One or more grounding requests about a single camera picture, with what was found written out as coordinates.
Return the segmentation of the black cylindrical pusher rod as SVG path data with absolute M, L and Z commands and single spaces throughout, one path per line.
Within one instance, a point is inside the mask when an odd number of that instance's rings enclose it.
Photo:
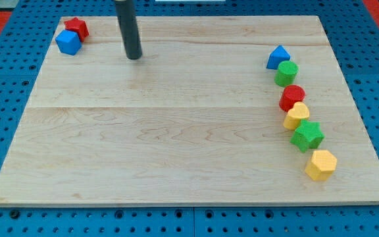
M 114 0 L 114 5 L 126 56 L 137 60 L 142 56 L 142 49 L 134 1 Z

